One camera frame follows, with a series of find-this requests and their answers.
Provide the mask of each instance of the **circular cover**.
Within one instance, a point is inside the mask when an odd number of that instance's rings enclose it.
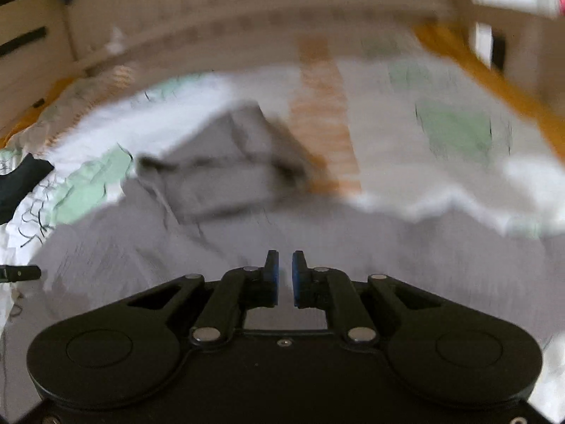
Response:
[[[76,409],[110,409],[146,396],[180,358],[174,334],[136,307],[93,311],[41,332],[27,355],[41,395]]]
[[[529,394],[542,360],[538,344],[521,328],[457,307],[415,311],[393,335],[386,354],[416,392],[466,408]]]

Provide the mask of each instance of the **screw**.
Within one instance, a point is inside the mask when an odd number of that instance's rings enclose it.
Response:
[[[369,342],[377,337],[377,333],[369,327],[355,327],[347,332],[347,336],[354,342]]]
[[[290,346],[292,346],[292,340],[288,338],[283,338],[277,341],[277,345],[281,348],[289,348]]]
[[[192,337],[198,342],[217,341],[220,336],[220,331],[214,327],[201,327],[192,332]]]

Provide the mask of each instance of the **blanket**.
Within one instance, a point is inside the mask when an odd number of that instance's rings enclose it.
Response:
[[[6,326],[4,413],[38,401],[25,367],[48,325],[188,273],[219,279],[281,257],[275,309],[251,311],[250,328],[323,328],[320,311],[292,305],[290,261],[352,279],[385,273],[516,323],[540,342],[565,329],[565,237],[502,237],[460,211],[408,223],[362,212],[305,188],[307,155],[258,106],[218,116],[162,159],[138,161],[119,203],[62,224],[32,260],[41,282],[23,283],[21,312]]]

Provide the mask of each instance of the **black cloth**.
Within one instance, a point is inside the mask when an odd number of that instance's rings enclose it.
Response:
[[[54,167],[43,159],[27,154],[15,170],[0,175],[0,224],[8,223],[20,202]]]

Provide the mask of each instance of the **yellow fabric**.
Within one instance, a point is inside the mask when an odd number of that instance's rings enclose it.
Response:
[[[522,118],[536,121],[543,137],[565,162],[565,120],[518,87],[512,86],[498,72],[489,69],[451,27],[430,24],[416,27],[414,32],[426,49],[453,59],[476,82],[505,101]]]
[[[44,98],[44,103],[37,107],[37,108],[30,108],[25,112],[25,114],[19,119],[16,125],[3,137],[0,138],[0,148],[4,148],[8,140],[18,132],[21,132],[24,129],[29,128],[32,124],[35,124],[39,119],[39,116],[43,110],[50,106],[54,101],[57,100],[57,97],[61,95],[61,93],[69,87],[71,83],[75,81],[76,78],[64,78],[60,79],[53,84],[52,88],[49,90],[47,95]]]

